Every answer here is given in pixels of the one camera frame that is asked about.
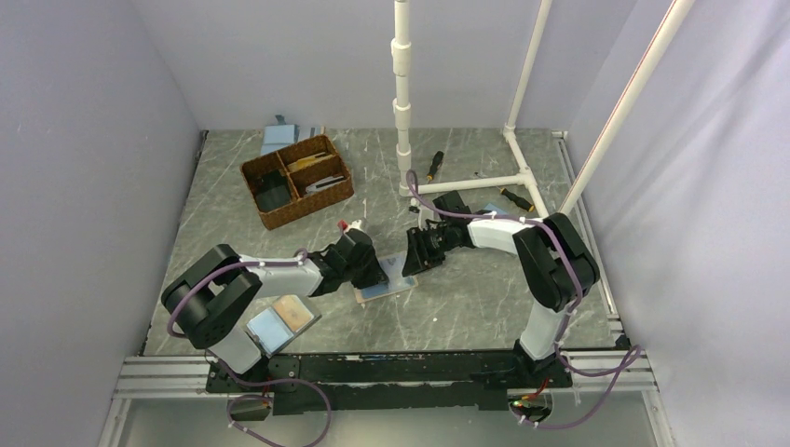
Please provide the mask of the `tan blue card holder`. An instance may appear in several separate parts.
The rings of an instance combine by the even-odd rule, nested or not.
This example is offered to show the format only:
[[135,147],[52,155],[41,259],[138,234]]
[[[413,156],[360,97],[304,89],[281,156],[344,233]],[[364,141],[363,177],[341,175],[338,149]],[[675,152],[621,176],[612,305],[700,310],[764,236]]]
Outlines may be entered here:
[[415,288],[417,286],[416,278],[414,276],[405,277],[402,274],[405,260],[405,251],[379,257],[379,266],[386,274],[387,280],[384,283],[362,290],[355,289],[354,294],[357,303],[362,305],[378,298],[387,297]]

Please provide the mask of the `silver grey vip card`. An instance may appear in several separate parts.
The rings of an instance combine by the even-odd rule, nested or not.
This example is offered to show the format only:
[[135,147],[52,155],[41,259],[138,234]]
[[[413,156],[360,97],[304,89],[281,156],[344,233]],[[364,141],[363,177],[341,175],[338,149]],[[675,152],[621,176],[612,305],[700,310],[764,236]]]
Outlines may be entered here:
[[334,186],[335,184],[341,183],[344,180],[345,180],[345,178],[343,176],[326,177],[324,179],[318,180],[318,181],[308,185],[306,187],[306,194],[308,196],[312,195],[312,194],[316,194],[316,193],[318,193],[320,191],[326,190],[326,189]]

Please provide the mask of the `black credit card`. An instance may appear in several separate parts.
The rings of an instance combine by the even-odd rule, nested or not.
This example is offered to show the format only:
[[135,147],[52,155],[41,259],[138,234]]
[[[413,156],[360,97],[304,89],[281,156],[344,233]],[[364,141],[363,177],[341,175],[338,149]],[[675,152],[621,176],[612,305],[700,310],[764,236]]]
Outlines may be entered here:
[[276,170],[262,175],[255,182],[253,196],[261,212],[270,212],[292,202],[287,178]]

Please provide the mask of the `gold credit card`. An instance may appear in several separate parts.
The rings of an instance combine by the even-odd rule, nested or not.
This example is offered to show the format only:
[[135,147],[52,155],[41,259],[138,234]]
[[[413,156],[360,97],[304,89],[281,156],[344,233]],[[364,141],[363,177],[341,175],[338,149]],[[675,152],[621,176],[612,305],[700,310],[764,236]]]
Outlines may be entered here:
[[310,156],[305,156],[302,158],[297,159],[296,161],[289,163],[287,165],[287,170],[289,172],[296,172],[301,169],[305,169],[309,166],[315,165],[320,161],[330,158],[333,155],[327,152],[317,153]]

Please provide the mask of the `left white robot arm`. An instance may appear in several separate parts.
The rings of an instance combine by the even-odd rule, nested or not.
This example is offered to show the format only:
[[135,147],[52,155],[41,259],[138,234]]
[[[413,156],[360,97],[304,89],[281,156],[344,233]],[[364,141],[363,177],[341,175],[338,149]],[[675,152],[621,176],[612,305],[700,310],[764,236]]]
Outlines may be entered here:
[[291,258],[255,258],[219,244],[177,277],[161,294],[170,314],[167,332],[213,354],[246,391],[268,375],[262,360],[273,351],[239,320],[257,297],[322,296],[349,282],[362,290],[388,282],[371,238],[351,229],[321,251],[298,250]]

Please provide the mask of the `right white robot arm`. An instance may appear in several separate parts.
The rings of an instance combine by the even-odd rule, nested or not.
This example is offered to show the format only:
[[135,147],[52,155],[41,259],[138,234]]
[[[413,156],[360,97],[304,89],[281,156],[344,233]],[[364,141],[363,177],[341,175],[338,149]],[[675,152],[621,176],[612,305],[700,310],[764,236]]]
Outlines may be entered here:
[[514,346],[513,373],[524,386],[536,386],[558,360],[558,339],[568,315],[601,278],[600,269],[570,219],[563,213],[530,221],[470,213],[457,191],[432,201],[439,215],[407,231],[408,248],[402,274],[435,268],[455,248],[491,249],[518,257],[535,299],[525,329]]

